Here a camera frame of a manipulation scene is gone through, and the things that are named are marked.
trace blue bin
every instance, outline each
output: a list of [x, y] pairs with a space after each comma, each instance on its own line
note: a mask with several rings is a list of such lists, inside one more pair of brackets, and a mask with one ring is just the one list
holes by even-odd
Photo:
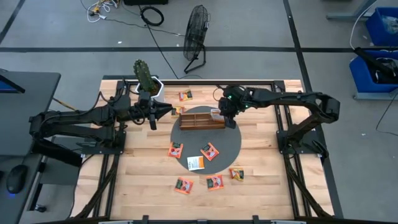
[[398, 7], [377, 7], [366, 21], [372, 42], [378, 46], [398, 46], [398, 35], [387, 32], [381, 19], [382, 15], [398, 17]]
[[[367, 50], [369, 55], [375, 58], [392, 58], [398, 60], [398, 52], [386, 52], [378, 50]], [[349, 68], [353, 74], [354, 82], [358, 93], [389, 93], [398, 88], [398, 84], [377, 84], [374, 83], [368, 65], [361, 57], [356, 57]]]

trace gray circular platform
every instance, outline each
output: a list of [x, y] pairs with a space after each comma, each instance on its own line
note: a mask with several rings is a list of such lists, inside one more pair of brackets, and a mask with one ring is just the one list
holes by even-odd
[[[210, 112], [209, 106], [198, 106], [192, 108], [186, 113], [204, 113]], [[179, 119], [176, 120], [172, 134], [171, 141], [183, 143], [181, 158], [177, 159], [178, 162], [188, 169], [187, 158], [192, 156], [203, 156], [200, 149], [206, 146], [208, 142], [212, 143], [218, 150], [219, 154], [211, 161], [205, 156], [205, 168], [201, 170], [193, 170], [197, 174], [215, 174], [228, 168], [237, 158], [241, 150], [241, 132], [238, 125], [235, 129], [211, 129], [211, 130], [180, 130]]]

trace fan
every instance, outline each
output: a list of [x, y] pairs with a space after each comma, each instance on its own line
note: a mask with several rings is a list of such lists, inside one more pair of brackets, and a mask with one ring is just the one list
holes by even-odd
[[[202, 5], [195, 6], [189, 18], [187, 31], [185, 33], [184, 57], [191, 61], [185, 68], [185, 73], [191, 72], [192, 70], [200, 68], [206, 64], [206, 47], [203, 45], [203, 42], [205, 41], [208, 24], [207, 9]], [[199, 53], [202, 49], [203, 63], [194, 68], [188, 69], [195, 60], [198, 60]]]

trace black desk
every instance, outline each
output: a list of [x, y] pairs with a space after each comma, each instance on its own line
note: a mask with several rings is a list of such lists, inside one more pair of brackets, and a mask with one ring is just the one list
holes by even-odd
[[2, 75], [26, 89], [24, 94], [0, 93], [0, 180], [1, 223], [19, 223], [42, 156], [30, 154], [24, 164], [29, 167], [24, 189], [10, 195], [6, 189], [9, 171], [21, 164], [32, 145], [29, 117], [47, 111], [57, 88], [59, 73], [2, 72]]

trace computer mouse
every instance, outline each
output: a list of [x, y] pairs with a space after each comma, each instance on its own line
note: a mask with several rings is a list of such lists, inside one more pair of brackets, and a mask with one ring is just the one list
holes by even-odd
[[18, 165], [12, 168], [7, 176], [7, 190], [11, 194], [18, 194], [25, 185], [27, 166]]

